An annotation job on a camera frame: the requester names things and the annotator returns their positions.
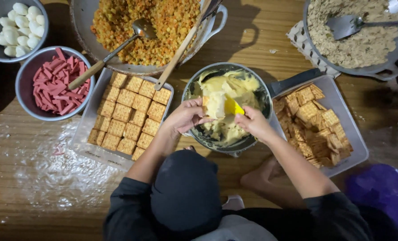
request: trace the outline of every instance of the black pot handle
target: black pot handle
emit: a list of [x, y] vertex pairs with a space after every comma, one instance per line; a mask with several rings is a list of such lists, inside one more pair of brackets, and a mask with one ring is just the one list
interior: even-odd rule
[[322, 75], [323, 75], [323, 73], [321, 72], [321, 70], [319, 68], [309, 69], [300, 74], [294, 75], [293, 77], [288, 78], [286, 80], [266, 84], [266, 87], [268, 88], [269, 93], [271, 94], [271, 98], [273, 98], [273, 97], [279, 95], [280, 93], [282, 93], [290, 88], [293, 88], [296, 85], [300, 85], [306, 81], [315, 79]]

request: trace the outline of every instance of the wooden handle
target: wooden handle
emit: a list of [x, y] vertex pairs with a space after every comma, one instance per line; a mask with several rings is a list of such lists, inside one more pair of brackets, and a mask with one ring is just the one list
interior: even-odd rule
[[94, 74], [96, 74], [98, 71], [100, 71], [102, 68], [104, 68], [105, 63], [104, 61], [99, 61], [98, 63], [95, 63], [90, 69], [86, 70], [81, 76], [76, 78], [73, 82], [71, 82], [68, 85], [68, 89], [74, 90], [80, 87], [80, 85], [83, 85], [86, 80], [90, 79]]
[[175, 66], [180, 61], [181, 56], [183, 56], [184, 51], [186, 51], [187, 47], [189, 46], [190, 42], [192, 41], [193, 37], [195, 36], [199, 25], [200, 25], [200, 21], [197, 21], [195, 26], [193, 26], [193, 28], [190, 30], [187, 37], [181, 43], [180, 48], [177, 50], [177, 52], [175, 52], [175, 55], [172, 58], [171, 62], [168, 64], [168, 66], [166, 67], [166, 69], [164, 70], [162, 75], [160, 76], [159, 81], [157, 81], [157, 83], [154, 85], [155, 90], [159, 91], [162, 88], [162, 86], [164, 85], [164, 83], [166, 82], [166, 80], [168, 79], [168, 77], [170, 76], [172, 71], [174, 70]]

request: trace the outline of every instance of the yellow spatula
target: yellow spatula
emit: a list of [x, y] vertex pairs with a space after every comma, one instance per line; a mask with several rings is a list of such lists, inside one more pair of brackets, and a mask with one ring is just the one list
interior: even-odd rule
[[226, 96], [226, 101], [224, 102], [225, 111], [230, 112], [232, 114], [245, 114], [242, 107], [240, 107], [239, 104], [234, 99], [232, 99], [227, 94], [225, 96]]

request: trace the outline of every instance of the rectangular tray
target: rectangular tray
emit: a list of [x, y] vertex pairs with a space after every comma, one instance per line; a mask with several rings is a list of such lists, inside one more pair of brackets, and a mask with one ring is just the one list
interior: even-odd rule
[[[102, 95], [104, 94], [104, 91], [110, 82], [112, 74], [113, 72], [107, 68], [104, 68], [102, 71], [92, 96], [90, 97], [89, 103], [83, 113], [82, 119], [80, 120], [77, 131], [74, 134], [71, 145], [73, 150], [81, 156], [88, 157], [123, 171], [128, 171], [133, 164], [132, 155], [127, 155], [119, 151], [111, 151], [88, 143], [90, 130], [95, 125], [97, 116], [96, 111], [98, 110]], [[157, 79], [150, 76], [140, 78], [153, 83], [157, 82]], [[164, 120], [168, 114], [168, 110], [174, 96], [174, 88], [168, 83], [165, 83], [163, 88], [171, 91], [171, 97], [163, 115]]]
[[369, 150], [367, 149], [363, 137], [360, 134], [344, 99], [342, 98], [341, 92], [339, 92], [339, 89], [336, 86], [335, 80], [329, 75], [323, 75], [297, 85], [280, 93], [275, 98], [288, 95], [298, 88], [310, 83], [314, 83], [323, 91], [325, 98], [318, 100], [318, 102], [327, 109], [332, 109], [335, 112], [337, 117], [341, 120], [341, 125], [345, 131], [346, 137], [351, 142], [352, 148], [354, 149], [354, 151], [351, 152], [350, 157], [342, 159], [335, 167], [322, 167], [320, 169], [326, 176], [332, 177], [362, 163], [363, 161], [366, 161], [369, 158]]

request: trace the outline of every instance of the purple plastic bag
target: purple plastic bag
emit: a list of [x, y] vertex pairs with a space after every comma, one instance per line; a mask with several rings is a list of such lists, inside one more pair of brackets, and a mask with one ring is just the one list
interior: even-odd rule
[[398, 226], [398, 170], [376, 164], [346, 179], [346, 196], [355, 204], [385, 212]]

